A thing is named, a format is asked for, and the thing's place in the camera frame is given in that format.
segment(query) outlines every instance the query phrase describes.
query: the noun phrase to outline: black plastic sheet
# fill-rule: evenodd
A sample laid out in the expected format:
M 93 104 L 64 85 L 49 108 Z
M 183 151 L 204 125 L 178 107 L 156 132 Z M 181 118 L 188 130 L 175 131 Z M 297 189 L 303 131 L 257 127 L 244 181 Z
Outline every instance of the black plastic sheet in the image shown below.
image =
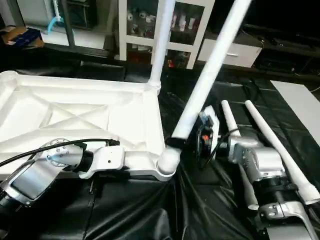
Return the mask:
M 44 54 L 44 61 L 37 59 Z M 32 50 L 21 53 L 20 59 L 16 57 L 1 70 L 142 83 L 150 75 L 149 66 L 112 66 L 101 59 L 46 50 Z M 31 57 L 37 60 L 25 62 Z M 173 132 L 199 74 L 174 69 L 162 74 L 158 101 L 165 137 Z M 270 81 L 221 71 L 205 105 L 215 109 L 222 134 L 227 127 L 220 103 L 228 100 L 241 134 L 260 138 L 244 105 L 249 99 L 309 181 L 320 190 L 320 148 Z M 123 175 L 58 179 L 33 208 L 18 212 L 9 239 L 259 239 L 252 224 L 255 213 L 244 202 L 237 166 L 217 160 L 203 171 L 198 170 L 190 142 L 175 176 L 168 182 L 143 177 L 128 179 Z M 307 207 L 319 234 L 318 209 L 319 204 Z

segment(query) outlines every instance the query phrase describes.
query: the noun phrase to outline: white shelf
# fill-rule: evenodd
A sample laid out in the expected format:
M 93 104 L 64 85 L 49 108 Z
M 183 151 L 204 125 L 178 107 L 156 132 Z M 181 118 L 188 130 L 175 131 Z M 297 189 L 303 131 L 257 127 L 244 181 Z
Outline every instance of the white shelf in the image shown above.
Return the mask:
M 193 42 L 193 45 L 178 43 L 178 42 L 168 42 L 167 49 L 188 52 L 190 57 L 186 68 L 192 69 L 196 62 L 198 51 L 202 42 L 202 39 L 207 28 L 207 24 L 210 18 L 212 8 L 214 6 L 214 0 L 177 0 L 176 2 L 183 4 L 191 4 L 196 6 L 204 7 L 199 27 Z M 160 31 L 160 23 L 163 15 L 165 0 L 158 0 L 158 8 L 155 21 L 154 38 L 146 38 L 139 36 L 127 35 L 127 0 L 119 0 L 119 49 L 120 49 L 120 60 L 127 60 L 127 44 L 137 44 L 149 47 L 156 46 L 156 40 L 158 39 L 158 34 Z M 155 49 L 152 51 L 151 64 L 154 61 Z

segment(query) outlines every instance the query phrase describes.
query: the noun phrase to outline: white pole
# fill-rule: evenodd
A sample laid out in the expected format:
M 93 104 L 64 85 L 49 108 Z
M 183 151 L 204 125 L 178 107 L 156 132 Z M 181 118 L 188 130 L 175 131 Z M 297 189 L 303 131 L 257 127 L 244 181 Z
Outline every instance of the white pole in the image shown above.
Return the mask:
M 222 105 L 222 110 L 223 110 L 223 113 L 224 113 L 224 118 L 225 118 L 228 130 L 231 131 L 233 129 L 237 129 L 238 126 L 237 126 L 236 120 L 234 118 L 234 115 L 232 114 L 232 111 L 230 109 L 228 101 L 227 100 L 223 100 L 221 102 L 221 105 Z M 232 136 L 237 136 L 237 137 L 241 136 L 239 130 L 232 132 L 231 135 Z
M 222 105 L 222 110 L 223 110 L 223 114 L 226 120 L 226 125 L 228 127 L 228 130 L 231 131 L 233 129 L 237 129 L 238 126 L 234 118 L 234 115 L 232 114 L 228 101 L 223 100 L 221 102 L 221 105 Z M 231 133 L 231 135 L 236 137 L 241 137 L 240 131 L 234 131 Z M 239 166 L 240 175 L 243 182 L 244 199 L 245 199 L 246 205 L 250 210 L 258 210 L 259 204 L 255 196 L 254 187 L 251 185 L 244 168 L 240 164 L 238 164 L 238 166 Z
M 189 137 L 189 134 L 197 120 L 198 114 L 201 111 L 216 80 L 216 77 L 220 71 L 229 48 L 235 39 L 250 3 L 251 0 L 234 1 L 231 10 L 223 24 L 221 32 L 216 40 L 216 45 L 201 72 L 201 75 L 183 110 L 179 122 L 174 129 L 172 137 L 181 139 L 187 139 Z M 174 151 L 171 147 L 167 147 L 163 151 L 157 162 L 157 168 L 161 173 L 172 174 L 176 171 L 180 162 L 180 154 L 178 154 L 178 150 L 176 151 L 177 152 L 173 154 Z
M 175 9 L 175 0 L 165 0 L 163 15 L 161 18 L 160 31 L 158 34 L 158 40 L 156 41 L 156 47 L 153 48 L 155 51 L 154 61 L 151 70 L 151 76 L 148 84 L 157 90 L 161 88 L 161 72 L 164 66 L 167 44 L 169 41 L 169 32 L 171 29 L 171 21 Z
M 308 181 L 306 176 L 303 174 L 291 155 L 288 153 L 287 149 L 277 138 L 275 133 L 269 127 L 264 118 L 260 115 L 253 103 L 248 100 L 245 102 L 245 106 L 249 110 L 260 131 L 263 133 L 263 135 L 265 135 L 272 146 L 280 154 L 282 160 L 284 161 L 286 167 L 290 172 L 291 180 L 298 186 L 299 194 L 303 198 L 305 204 L 309 205 L 318 202 L 320 200 L 320 194 L 318 190 Z
M 58 0 L 53 0 L 53 8 L 54 8 L 55 16 L 56 16 L 56 21 L 60 22 L 61 17 L 60 17 L 59 9 L 58 9 Z

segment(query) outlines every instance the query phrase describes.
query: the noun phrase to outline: white wall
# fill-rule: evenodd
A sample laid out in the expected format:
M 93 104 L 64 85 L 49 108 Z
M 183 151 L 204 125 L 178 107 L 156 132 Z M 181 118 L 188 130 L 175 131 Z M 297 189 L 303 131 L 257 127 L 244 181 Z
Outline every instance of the white wall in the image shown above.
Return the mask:
M 15 20 L 10 11 L 8 0 L 0 0 L 0 14 L 6 26 L 16 25 Z

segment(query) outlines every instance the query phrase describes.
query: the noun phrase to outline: black cable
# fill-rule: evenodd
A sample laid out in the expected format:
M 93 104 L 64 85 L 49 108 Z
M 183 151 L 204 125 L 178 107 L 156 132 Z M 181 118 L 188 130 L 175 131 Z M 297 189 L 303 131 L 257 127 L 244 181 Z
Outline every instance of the black cable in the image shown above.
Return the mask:
M 15 160 L 24 158 L 26 156 L 31 155 L 31 157 L 37 153 L 43 152 L 43 151 L 47 151 L 50 149 L 55 149 L 55 148 L 59 148 L 59 147 L 63 147 L 63 146 L 67 146 L 67 145 L 71 145 L 71 144 L 78 144 L 78 143 L 86 143 L 86 142 L 109 142 L 112 141 L 112 139 L 106 139 L 106 138 L 86 138 L 86 139 L 79 139 L 79 140 L 73 140 L 73 141 L 66 141 L 66 142 L 61 142 L 61 143 L 57 143 L 54 145 L 50 145 L 50 146 L 44 146 L 44 147 L 40 147 L 38 149 L 32 150 L 32 151 L 27 151 L 24 153 L 21 153 L 19 155 L 13 156 L 7 160 L 4 160 L 2 162 L 0 162 L 0 167 L 12 163 Z
M 32 155 L 28 158 L 28 160 L 33 159 L 35 156 L 36 156 L 36 153 L 32 154 Z
M 213 151 L 211 152 L 210 157 L 208 157 L 208 159 L 205 161 L 205 163 L 202 166 L 200 166 L 200 170 L 203 170 L 210 163 L 210 161 L 214 158 L 214 155 L 216 154 L 217 150 L 219 149 L 219 147 L 223 143 L 223 141 L 226 138 L 228 138 L 233 132 L 238 131 L 238 130 L 239 130 L 239 128 L 232 129 L 219 139 L 219 141 L 217 142 Z

